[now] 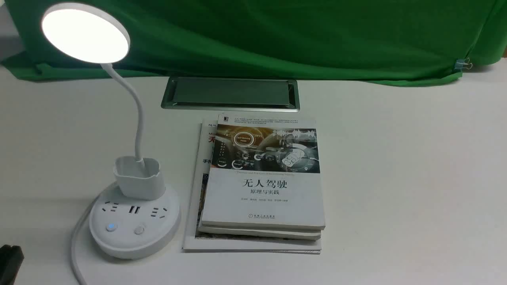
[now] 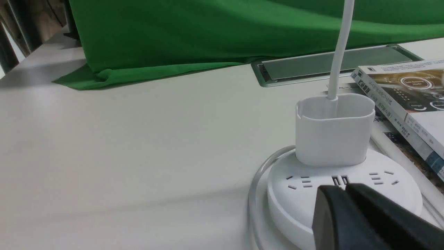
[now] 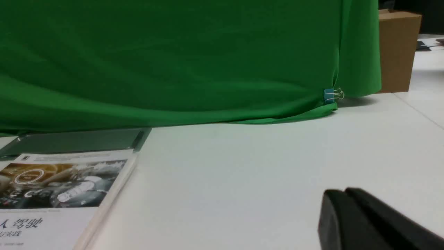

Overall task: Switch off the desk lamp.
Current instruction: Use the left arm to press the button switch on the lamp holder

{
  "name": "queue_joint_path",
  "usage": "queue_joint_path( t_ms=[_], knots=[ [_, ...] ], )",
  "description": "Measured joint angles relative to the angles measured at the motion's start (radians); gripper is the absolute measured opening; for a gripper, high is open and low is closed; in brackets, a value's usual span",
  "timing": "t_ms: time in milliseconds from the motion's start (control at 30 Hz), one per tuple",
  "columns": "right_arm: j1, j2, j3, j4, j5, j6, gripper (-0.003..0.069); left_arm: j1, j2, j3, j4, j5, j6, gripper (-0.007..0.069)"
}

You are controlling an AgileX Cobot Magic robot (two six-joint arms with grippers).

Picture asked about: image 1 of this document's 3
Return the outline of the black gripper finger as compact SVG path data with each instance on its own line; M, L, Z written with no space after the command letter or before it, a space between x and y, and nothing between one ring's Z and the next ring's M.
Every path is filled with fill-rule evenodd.
M14 285L24 260L22 248L18 245L3 245L0 249L0 284Z

